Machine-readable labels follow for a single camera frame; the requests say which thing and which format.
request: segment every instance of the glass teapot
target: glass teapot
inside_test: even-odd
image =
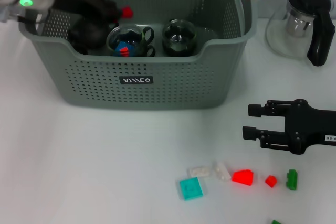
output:
[[[269,20],[268,45],[283,56],[307,56],[314,66],[324,65],[335,33],[333,6],[332,0],[287,0]]]

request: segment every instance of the green block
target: green block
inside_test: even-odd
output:
[[[184,200],[195,199],[203,196],[198,178],[190,178],[180,181],[180,188]]]
[[[296,191],[298,186],[298,173],[296,170],[289,170],[287,173],[286,186],[289,190]]]

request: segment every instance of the black handle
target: black handle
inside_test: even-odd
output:
[[[147,55],[149,50],[153,50],[152,53],[150,55]],[[147,46],[147,49],[146,49],[146,57],[154,57],[156,54],[156,50],[153,46]]]
[[[308,59],[314,66],[323,66],[327,61],[329,49],[335,34],[330,13],[326,9],[318,9],[314,19],[313,38],[307,53]]]
[[[151,36],[149,37],[149,39],[148,40],[146,40],[146,45],[148,45],[149,43],[151,43],[152,41],[153,41],[153,39],[154,39],[154,30],[151,28],[151,27],[149,27],[149,26],[147,26],[147,27],[145,27],[144,29],[143,29],[143,34],[146,36],[146,33],[148,32],[148,31],[151,31]]]

